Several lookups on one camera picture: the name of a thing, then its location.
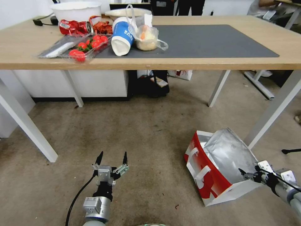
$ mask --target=gray desk mat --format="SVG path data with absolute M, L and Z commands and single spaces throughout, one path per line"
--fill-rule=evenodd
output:
M 111 46 L 95 58 L 245 58 L 279 57 L 278 54 L 229 25 L 162 25 L 159 39 L 169 48 L 141 51 L 132 46 L 125 56 L 116 56 Z

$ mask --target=white bowl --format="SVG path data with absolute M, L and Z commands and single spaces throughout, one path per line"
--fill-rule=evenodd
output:
M 91 0 L 60 0 L 61 3 L 66 2 L 90 2 Z M 93 2 L 101 3 L 101 13 L 104 14 L 106 11 L 110 10 L 110 4 L 108 0 L 92 0 Z
M 132 11 L 130 8 L 127 9 L 128 17 L 132 18 Z M 151 11 L 148 9 L 142 9 L 142 8 L 134 8 L 134 14 L 135 17 L 143 16 L 144 14 L 151 14 Z M 114 9 L 105 12 L 106 16 L 109 16 L 112 20 L 116 20 L 118 17 L 125 17 L 125 9 Z
M 101 16 L 101 2 L 66 2 L 51 6 L 58 21 L 88 21 L 91 16 Z

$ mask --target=table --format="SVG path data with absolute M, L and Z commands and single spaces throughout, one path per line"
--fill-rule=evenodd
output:
M 284 5 L 289 5 L 293 6 L 295 9 L 294 13 L 292 14 L 291 18 L 289 19 L 288 23 L 285 25 L 286 29 L 290 29 L 298 16 L 300 15 L 301 12 L 301 4 L 298 3 L 293 3 L 291 0 L 276 0 L 277 2 L 280 2 Z
M 285 29 L 290 30 L 298 16 L 300 15 L 301 12 L 301 4 L 298 3 L 293 3 L 291 0 L 277 0 L 277 2 L 282 3 L 284 5 L 288 6 L 293 6 L 295 8 L 294 13 L 290 17 L 289 21 L 285 25 Z M 256 73 L 253 73 L 251 71 L 246 71 L 244 75 L 250 80 L 250 82 L 253 83 L 254 86 L 256 86 L 265 96 L 267 99 L 272 100 L 275 98 L 274 94 L 271 93 L 264 85 L 261 84 L 259 81 L 260 77 L 264 74 L 267 73 L 266 70 L 260 70 L 257 71 Z
M 214 105 L 230 70 L 295 70 L 280 89 L 258 122 L 245 138 L 252 148 L 288 103 L 301 89 L 301 36 L 253 16 L 155 16 L 154 25 L 228 24 L 274 51 L 279 57 L 269 58 L 137 58 L 94 59 L 90 64 L 74 64 L 63 59 L 38 59 L 37 53 L 47 49 L 61 37 L 57 27 L 34 26 L 26 21 L 0 31 L 0 69 L 63 70 L 68 85 L 80 107 L 81 96 L 68 70 L 222 70 L 208 102 Z M 0 104 L 46 156 L 55 162 L 57 154 L 38 130 L 17 100 L 0 81 Z

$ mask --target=wooden tabletop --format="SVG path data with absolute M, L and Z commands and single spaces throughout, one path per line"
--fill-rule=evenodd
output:
M 276 1 L 280 2 L 280 3 L 286 3 L 286 4 L 290 4 L 290 5 L 295 5 L 295 6 L 301 7 L 301 4 L 299 4 L 299 3 L 293 3 L 291 0 L 276 0 Z
M 26 21 L 0 31 L 0 70 L 248 70 L 301 69 L 301 35 L 252 16 L 155 16 L 153 25 L 228 24 L 271 49 L 271 58 L 93 59 L 89 64 L 38 59 L 62 35 L 56 26 Z

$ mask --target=black power adapter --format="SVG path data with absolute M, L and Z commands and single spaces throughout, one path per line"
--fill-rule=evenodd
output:
M 59 24 L 59 21 L 57 20 L 56 16 L 52 16 L 50 17 L 50 21 L 51 21 L 51 24 L 45 24 L 43 23 L 41 20 L 42 19 L 45 19 L 49 16 L 51 16 L 52 14 L 49 14 L 48 16 L 45 16 L 45 17 L 41 17 L 41 18 L 37 18 L 37 19 L 33 19 L 32 21 L 34 22 L 35 25 L 37 26 L 43 26 L 43 25 L 50 25 L 50 26 L 57 26 Z

